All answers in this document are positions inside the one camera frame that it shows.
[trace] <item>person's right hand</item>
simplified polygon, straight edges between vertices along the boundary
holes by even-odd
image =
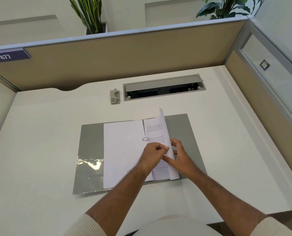
[[[171,145],[176,147],[176,151],[173,151],[174,155],[176,155],[176,160],[173,160],[168,156],[164,156],[163,160],[191,180],[195,174],[200,171],[199,168],[185,152],[184,147],[179,140],[173,138],[170,140]]]

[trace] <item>number sign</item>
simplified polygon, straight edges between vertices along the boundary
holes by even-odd
[[[8,62],[22,59],[31,59],[30,55],[24,50],[0,51],[0,62]]]

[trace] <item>white desk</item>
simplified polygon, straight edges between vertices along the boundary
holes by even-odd
[[[122,84],[199,73],[206,91],[124,102]],[[111,105],[109,91],[121,90]],[[104,194],[72,195],[82,124],[187,113],[207,173],[265,213],[292,210],[292,172],[224,66],[17,93],[0,132],[0,235],[61,235]],[[118,235],[168,214],[222,219],[188,179],[143,186]]]

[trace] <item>potted plant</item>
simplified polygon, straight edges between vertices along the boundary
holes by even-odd
[[[72,8],[87,28],[86,34],[106,32],[106,24],[101,22],[101,0],[69,0]]]
[[[220,2],[210,2],[206,4],[200,11],[197,13],[196,18],[200,16],[207,16],[208,14],[215,13],[215,15],[211,15],[211,20],[214,19],[222,19],[235,17],[236,15],[247,16],[254,12],[255,5],[260,3],[262,5],[262,0],[252,0],[253,1],[253,10],[251,12],[250,8],[246,6],[246,2],[248,0],[221,0]],[[246,12],[237,12],[239,9],[242,9]]]

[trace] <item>person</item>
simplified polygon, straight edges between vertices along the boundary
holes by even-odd
[[[65,236],[115,236],[146,177],[161,159],[187,176],[202,191],[235,236],[292,236],[292,231],[286,226],[234,196],[204,174],[185,152],[179,140],[171,139],[171,145],[177,148],[174,151],[176,160],[165,156],[169,147],[160,143],[147,144],[136,166],[82,215]],[[166,216],[130,235],[133,234],[220,236],[211,227],[182,215]]]

